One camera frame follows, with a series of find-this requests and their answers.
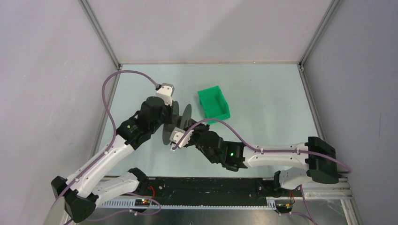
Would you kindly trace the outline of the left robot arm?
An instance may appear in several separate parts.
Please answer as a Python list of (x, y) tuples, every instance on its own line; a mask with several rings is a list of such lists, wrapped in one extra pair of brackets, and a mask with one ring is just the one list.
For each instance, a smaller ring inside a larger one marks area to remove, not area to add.
[(57, 176), (51, 182), (56, 197), (64, 197), (65, 211), (72, 221), (86, 220), (102, 203), (125, 193), (149, 192), (148, 177), (138, 168), (102, 182), (101, 179), (123, 158), (148, 141), (163, 124), (172, 124), (179, 113), (177, 101), (165, 104), (160, 97), (148, 97), (139, 111), (122, 122), (112, 140), (74, 174)]

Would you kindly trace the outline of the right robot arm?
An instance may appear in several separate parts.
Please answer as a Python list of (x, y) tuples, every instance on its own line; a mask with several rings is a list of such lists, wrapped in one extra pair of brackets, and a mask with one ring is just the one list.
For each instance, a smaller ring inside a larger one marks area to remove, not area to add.
[(229, 171), (258, 166), (286, 166), (286, 170), (275, 172), (273, 178), (273, 190), (279, 196), (285, 196), (310, 181), (321, 184), (339, 182), (336, 151), (316, 136), (297, 144), (253, 146), (244, 141), (226, 141), (203, 124), (191, 129), (187, 136), (186, 146), (193, 145), (211, 163), (221, 164)]

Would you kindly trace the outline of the grey perforated cable spool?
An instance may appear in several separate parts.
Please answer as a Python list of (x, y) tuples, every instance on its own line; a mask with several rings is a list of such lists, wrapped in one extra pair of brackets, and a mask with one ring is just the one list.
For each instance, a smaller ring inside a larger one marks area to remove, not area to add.
[[(173, 101), (173, 105), (179, 105), (179, 103), (177, 101)], [(181, 115), (180, 126), (177, 128), (180, 128), (180, 129), (186, 131), (190, 127), (190, 125), (191, 125), (191, 104), (188, 104), (185, 107), (183, 114)], [(173, 126), (166, 127), (166, 128), (163, 127), (162, 141), (163, 141), (164, 145), (171, 144), (170, 136), (171, 136), (171, 133), (174, 128), (176, 128), (176, 127), (173, 127)]]

